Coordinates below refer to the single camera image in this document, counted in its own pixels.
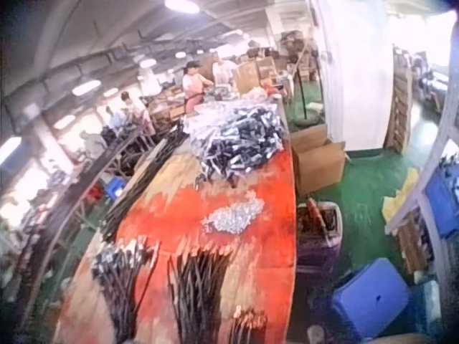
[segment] red table surface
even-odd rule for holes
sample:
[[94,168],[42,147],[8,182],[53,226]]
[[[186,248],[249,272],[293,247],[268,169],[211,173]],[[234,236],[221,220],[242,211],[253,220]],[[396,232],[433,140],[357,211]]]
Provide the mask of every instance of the red table surface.
[[[177,153],[159,171],[137,200],[118,231],[118,241],[128,243],[139,235],[148,244],[161,240],[156,269],[147,286],[138,314],[136,339],[140,343],[178,343],[176,322],[167,287],[166,262],[186,242],[189,247],[237,247],[222,288],[222,325],[219,343],[227,342],[229,319],[236,306],[264,310],[268,317],[266,343],[285,342],[295,281],[295,193],[290,146],[231,188],[224,181],[204,183],[194,190],[199,164],[189,152]],[[213,211],[237,201],[247,201],[248,191],[265,204],[262,212],[237,236],[204,233],[202,220]],[[97,252],[96,234],[67,292],[55,343],[112,343],[113,329],[105,300],[92,281],[90,262]],[[141,271],[136,294],[143,290],[148,269]]]

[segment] blue bin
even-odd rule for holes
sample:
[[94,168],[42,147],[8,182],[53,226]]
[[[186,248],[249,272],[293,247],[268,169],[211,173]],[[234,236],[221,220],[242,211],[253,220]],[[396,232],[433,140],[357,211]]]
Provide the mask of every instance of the blue bin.
[[333,308],[360,338],[375,338],[408,304],[407,284],[387,258],[365,266],[333,293]]
[[454,178],[459,177],[459,165],[449,168],[449,171],[451,177],[446,178],[444,170],[437,167],[425,187],[425,195],[441,238],[448,238],[459,230],[459,205],[451,191]]
[[113,177],[105,187],[105,193],[109,199],[115,201],[121,195],[121,192],[125,187],[126,182],[122,178]]

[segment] blue stool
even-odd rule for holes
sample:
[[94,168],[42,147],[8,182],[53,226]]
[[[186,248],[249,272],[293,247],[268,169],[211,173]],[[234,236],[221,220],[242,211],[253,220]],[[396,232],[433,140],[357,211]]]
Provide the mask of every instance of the blue stool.
[[107,197],[115,201],[123,192],[126,187],[126,182],[120,177],[113,177],[112,180],[105,187]]
[[356,334],[375,338],[403,311],[410,293],[407,284],[386,258],[365,266],[333,293],[333,308]]

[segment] metal shelf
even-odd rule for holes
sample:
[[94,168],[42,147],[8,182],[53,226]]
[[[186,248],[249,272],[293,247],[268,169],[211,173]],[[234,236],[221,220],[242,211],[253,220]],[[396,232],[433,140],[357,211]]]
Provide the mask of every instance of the metal shelf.
[[454,243],[450,239],[440,238],[435,225],[435,219],[430,207],[429,200],[425,195],[425,187],[428,184],[433,172],[438,166],[443,151],[448,140],[452,140],[459,147],[459,128],[455,126],[456,117],[459,117],[459,26],[453,28],[451,37],[451,56],[449,64],[449,85],[448,94],[445,99],[445,107],[440,120],[437,138],[433,144],[432,150],[424,166],[420,179],[416,186],[408,195],[405,203],[395,214],[395,216],[386,224],[385,233],[390,234],[398,229],[408,213],[414,207],[419,205],[421,214],[424,217],[427,231],[432,243],[434,254],[434,269],[440,288],[440,305],[442,312],[443,324],[449,327],[455,319],[454,310],[459,306],[459,288],[455,286],[454,281],[458,278],[457,269],[458,259],[454,257],[453,249],[450,246]]

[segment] white column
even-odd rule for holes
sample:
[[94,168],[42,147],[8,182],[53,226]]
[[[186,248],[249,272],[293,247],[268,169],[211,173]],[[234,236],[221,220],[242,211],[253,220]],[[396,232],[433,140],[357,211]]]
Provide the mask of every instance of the white column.
[[52,134],[48,124],[43,120],[40,115],[39,107],[32,103],[23,109],[24,114],[28,118],[33,118],[32,127],[35,134],[40,139],[44,149],[56,160],[56,164],[66,174],[71,174],[73,171],[73,164],[65,154],[64,150],[57,142],[56,137]]
[[140,80],[143,95],[157,95],[161,92],[161,86],[151,68],[140,68],[139,74],[143,77]]
[[336,141],[346,141],[347,151],[382,148],[394,73],[384,2],[313,4],[323,35],[319,49],[329,133]]
[[269,27],[271,29],[273,39],[275,42],[279,42],[280,34],[285,31],[282,19],[280,18],[279,9],[271,5],[265,9],[265,13],[269,21]]

